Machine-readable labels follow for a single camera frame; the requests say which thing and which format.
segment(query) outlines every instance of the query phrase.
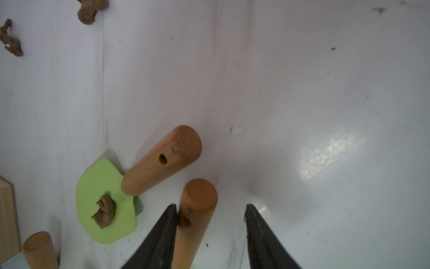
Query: wooden peg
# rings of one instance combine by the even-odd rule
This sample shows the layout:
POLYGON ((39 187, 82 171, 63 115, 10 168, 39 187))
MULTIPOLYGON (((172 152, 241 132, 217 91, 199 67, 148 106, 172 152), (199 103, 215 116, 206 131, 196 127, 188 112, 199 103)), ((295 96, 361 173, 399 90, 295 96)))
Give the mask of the wooden peg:
POLYGON ((27 238, 22 252, 30 269, 58 269, 57 255, 48 232, 37 232, 27 238))
POLYGON ((217 202, 218 193, 209 181, 193 179, 186 184, 179 205, 172 269, 191 267, 217 202))
POLYGON ((140 195, 198 159, 202 142, 193 128, 180 125, 156 144, 124 175, 121 187, 140 195))

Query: white surface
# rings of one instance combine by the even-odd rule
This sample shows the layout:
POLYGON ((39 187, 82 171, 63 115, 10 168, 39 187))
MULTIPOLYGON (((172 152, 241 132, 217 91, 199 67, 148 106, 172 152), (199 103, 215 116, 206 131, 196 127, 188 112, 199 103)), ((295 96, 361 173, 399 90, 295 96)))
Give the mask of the white surface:
POLYGON ((22 241, 47 230, 62 269, 120 268, 202 177, 219 204, 195 269, 249 268, 247 202, 304 269, 430 267, 428 1, 112 0, 91 26, 78 8, 0 2, 24 51, 0 49, 0 175, 22 241), (179 124, 200 159, 140 196, 135 233, 91 241, 80 175, 106 150, 130 168, 179 124))
POLYGON ((0 269, 30 269, 30 267, 25 261, 24 254, 20 252, 5 263, 0 264, 0 269))

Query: dark mark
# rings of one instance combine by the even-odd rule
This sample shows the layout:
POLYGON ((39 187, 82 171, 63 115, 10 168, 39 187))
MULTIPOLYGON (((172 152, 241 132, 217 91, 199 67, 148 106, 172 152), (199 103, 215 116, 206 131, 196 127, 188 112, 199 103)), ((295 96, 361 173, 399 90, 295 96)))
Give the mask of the dark mark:
POLYGON ((233 263, 233 259, 236 257, 236 254, 237 254, 236 240, 234 240, 234 237, 233 237, 233 247, 231 248, 231 251, 230 251, 230 258, 228 259, 227 268, 229 268, 230 265, 233 263))
POLYGON ((243 248, 243 250, 242 250, 242 255, 240 256, 240 263, 239 263, 239 267, 238 268, 242 267, 243 256, 245 256, 245 248, 243 248))
POLYGON ((420 6, 418 4, 408 3, 408 1, 400 2, 400 5, 401 6, 408 6, 408 7, 413 8, 413 9, 427 9, 426 7, 420 6))
POLYGON ((374 7, 370 11, 376 11, 376 12, 378 12, 379 15, 381 15, 382 13, 384 13, 387 10, 388 10, 387 7, 374 7))

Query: light green shape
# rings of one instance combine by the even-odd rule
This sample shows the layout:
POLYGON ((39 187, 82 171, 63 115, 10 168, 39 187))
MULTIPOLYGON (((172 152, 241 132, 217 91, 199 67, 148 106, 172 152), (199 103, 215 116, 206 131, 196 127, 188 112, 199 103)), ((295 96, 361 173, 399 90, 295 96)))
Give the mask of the light green shape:
POLYGON ((76 186, 78 220, 88 235, 101 244, 110 244, 136 230, 133 196, 121 190, 123 176, 106 158, 89 168, 76 186), (99 209, 96 202, 110 193, 117 207, 111 224, 101 229, 91 218, 99 209))

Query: hole in wooden peg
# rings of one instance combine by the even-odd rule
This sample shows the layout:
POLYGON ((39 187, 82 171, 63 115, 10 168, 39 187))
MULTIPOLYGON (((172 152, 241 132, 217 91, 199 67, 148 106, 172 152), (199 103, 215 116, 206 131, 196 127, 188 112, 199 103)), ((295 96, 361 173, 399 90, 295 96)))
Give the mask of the hole in wooden peg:
POLYGON ((184 216, 179 217, 179 226, 189 228, 191 227, 191 221, 184 216))
POLYGON ((167 159, 164 156, 164 154, 160 154, 160 156, 158 157, 158 160, 160 161, 160 163, 162 164, 167 164, 167 159))

